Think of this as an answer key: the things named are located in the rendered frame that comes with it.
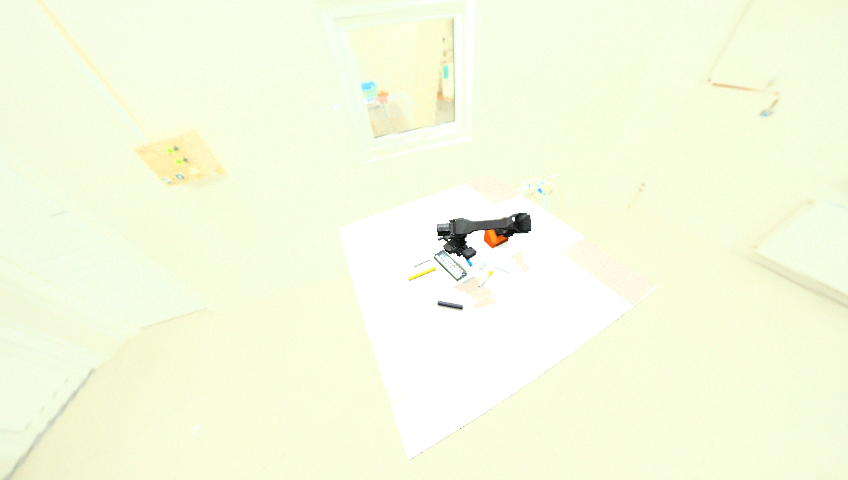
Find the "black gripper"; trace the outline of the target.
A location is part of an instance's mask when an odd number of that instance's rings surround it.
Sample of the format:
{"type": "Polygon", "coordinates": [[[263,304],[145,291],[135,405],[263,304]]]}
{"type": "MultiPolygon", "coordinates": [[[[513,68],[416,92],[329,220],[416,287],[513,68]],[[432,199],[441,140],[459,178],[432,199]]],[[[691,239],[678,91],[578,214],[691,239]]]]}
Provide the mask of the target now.
{"type": "MultiPolygon", "coordinates": [[[[453,238],[453,239],[455,241],[457,240],[457,242],[460,243],[460,249],[456,253],[457,256],[461,257],[461,255],[462,255],[466,260],[469,260],[472,257],[477,255],[477,250],[475,250],[471,246],[468,248],[468,245],[466,244],[467,243],[466,237],[468,237],[468,235],[466,235],[463,238],[453,238]]],[[[448,241],[448,239],[451,239],[451,237],[450,236],[443,236],[443,240],[445,240],[446,242],[448,241]]]]}

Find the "keyboard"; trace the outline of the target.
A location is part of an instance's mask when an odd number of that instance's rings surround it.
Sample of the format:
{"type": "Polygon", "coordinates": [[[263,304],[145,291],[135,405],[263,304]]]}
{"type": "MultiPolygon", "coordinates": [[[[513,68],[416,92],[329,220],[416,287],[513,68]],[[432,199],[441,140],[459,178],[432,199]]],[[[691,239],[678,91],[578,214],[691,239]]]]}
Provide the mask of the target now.
{"type": "Polygon", "coordinates": [[[468,275],[468,272],[457,263],[445,250],[434,254],[434,259],[458,282],[468,275]]]}

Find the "black cylinder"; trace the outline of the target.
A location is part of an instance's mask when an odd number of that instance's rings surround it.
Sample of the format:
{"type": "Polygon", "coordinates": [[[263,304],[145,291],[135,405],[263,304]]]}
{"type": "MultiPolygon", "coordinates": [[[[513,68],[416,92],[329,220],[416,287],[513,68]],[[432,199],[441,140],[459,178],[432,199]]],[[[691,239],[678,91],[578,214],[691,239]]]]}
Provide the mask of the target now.
{"type": "Polygon", "coordinates": [[[449,302],[444,302],[444,301],[439,301],[439,300],[437,302],[437,306],[442,306],[442,307],[447,307],[447,308],[452,307],[452,308],[457,308],[457,309],[463,309],[464,308],[464,304],[455,304],[455,303],[449,303],[449,302]]]}

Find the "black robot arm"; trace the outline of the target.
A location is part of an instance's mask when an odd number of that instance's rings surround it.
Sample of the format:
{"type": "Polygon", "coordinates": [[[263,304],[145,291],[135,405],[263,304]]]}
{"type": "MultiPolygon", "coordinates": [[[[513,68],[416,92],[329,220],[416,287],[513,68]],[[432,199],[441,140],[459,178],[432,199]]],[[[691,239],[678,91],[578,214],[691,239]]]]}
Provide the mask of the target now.
{"type": "Polygon", "coordinates": [[[474,231],[494,230],[496,237],[503,235],[505,238],[513,234],[524,234],[532,231],[531,214],[517,212],[500,219],[471,221],[465,218],[449,220],[449,223],[437,224],[437,236],[450,236],[443,248],[448,254],[456,254],[460,249],[460,243],[453,238],[463,238],[474,231]],[[515,217],[515,221],[513,218],[515,217]]]}

